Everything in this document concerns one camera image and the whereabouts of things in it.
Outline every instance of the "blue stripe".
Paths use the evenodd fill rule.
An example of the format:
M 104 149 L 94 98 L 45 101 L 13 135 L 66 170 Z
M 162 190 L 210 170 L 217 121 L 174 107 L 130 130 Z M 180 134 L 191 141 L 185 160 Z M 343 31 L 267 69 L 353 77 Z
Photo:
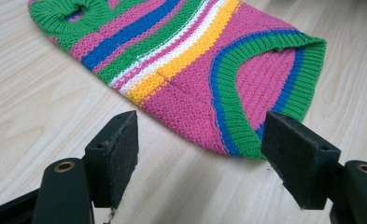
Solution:
M 210 74 L 210 84 L 209 84 L 210 89 L 212 91 L 212 105 L 216 111 L 217 126 L 219 127 L 221 131 L 221 139 L 225 146 L 224 149 L 228 154 L 233 155 L 233 156 L 239 156 L 240 152 L 238 150 L 236 143 L 232 140 L 232 136 L 225 122 L 226 116 L 225 116 L 224 108 L 220 101 L 218 78 L 219 78 L 219 66 L 220 66 L 220 63 L 222 62 L 222 59 L 228 53 L 230 53 L 230 51 L 238 48 L 240 45 L 257 40 L 259 38 L 264 38 L 270 35 L 299 35 L 299 34 L 300 32 L 297 30 L 279 30 L 279 31 L 273 30 L 269 32 L 245 35 L 241 38 L 238 38 L 237 40 L 232 42 L 232 44 L 224 48 L 212 62 L 212 69 L 211 69 L 211 74 Z
M 162 18 L 168 15 L 174 7 L 178 4 L 179 0 L 167 0 L 157 9 L 149 12 L 144 17 L 123 28 L 110 38 L 104 39 L 99 46 L 90 51 L 85 57 L 82 58 L 82 63 L 92 71 L 92 69 L 98 65 L 101 61 L 106 59 L 113 51 L 115 51 L 120 45 L 123 45 L 131 39 L 142 35 L 146 30 L 150 29 Z
M 285 105 L 288 102 L 288 99 L 290 98 L 291 92 L 293 91 L 294 84 L 296 83 L 296 80 L 299 77 L 300 69 L 302 68 L 303 65 L 304 53 L 305 50 L 303 47 L 296 49 L 293 67 L 291 68 L 290 74 L 285 82 L 282 92 L 279 95 L 278 99 L 276 100 L 276 103 L 274 107 L 271 109 L 271 111 L 280 113 L 285 108 Z M 263 132 L 264 132 L 264 122 L 260 125 L 260 128 L 256 130 L 256 135 L 260 139 L 262 139 Z

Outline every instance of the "striped knitted sweater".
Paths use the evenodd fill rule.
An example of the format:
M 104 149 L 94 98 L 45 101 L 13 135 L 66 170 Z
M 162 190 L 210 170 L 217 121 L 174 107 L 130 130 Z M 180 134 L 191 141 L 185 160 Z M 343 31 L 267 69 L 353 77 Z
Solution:
M 35 23 L 174 132 L 263 158 L 267 110 L 302 120 L 326 42 L 239 0 L 30 0 Z

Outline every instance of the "black plastic part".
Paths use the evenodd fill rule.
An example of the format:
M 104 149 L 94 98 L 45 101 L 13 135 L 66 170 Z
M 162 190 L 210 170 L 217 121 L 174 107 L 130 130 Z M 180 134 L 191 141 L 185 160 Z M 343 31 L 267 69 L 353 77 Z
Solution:
M 95 207 L 117 208 L 137 165 L 135 111 L 114 117 L 85 148 Z
M 348 161 L 342 181 L 356 222 L 367 224 L 367 162 Z
M 340 150 L 282 114 L 267 112 L 261 153 L 303 209 L 323 209 L 325 182 L 338 167 Z
M 0 223 L 31 223 L 38 189 L 0 206 Z
M 32 223 L 93 223 L 86 168 L 82 160 L 69 158 L 47 167 Z

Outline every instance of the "tabletop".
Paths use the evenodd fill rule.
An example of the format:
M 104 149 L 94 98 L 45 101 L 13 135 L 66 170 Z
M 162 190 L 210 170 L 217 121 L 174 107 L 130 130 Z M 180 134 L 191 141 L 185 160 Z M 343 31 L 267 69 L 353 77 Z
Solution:
M 246 0 L 328 42 L 303 124 L 367 161 L 367 0 Z M 267 161 L 220 156 L 171 132 L 51 44 L 27 0 L 0 0 L 0 204 L 33 189 L 54 161 L 137 110 L 139 162 L 112 223 L 329 223 L 302 210 Z M 95 221 L 108 209 L 94 209 Z

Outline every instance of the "knitted sweater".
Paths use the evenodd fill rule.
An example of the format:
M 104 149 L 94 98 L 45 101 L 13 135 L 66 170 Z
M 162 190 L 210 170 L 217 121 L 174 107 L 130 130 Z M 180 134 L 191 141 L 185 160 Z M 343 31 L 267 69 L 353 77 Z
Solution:
M 31 0 L 64 51 L 174 132 L 263 158 L 267 110 L 302 120 L 326 42 L 239 0 Z

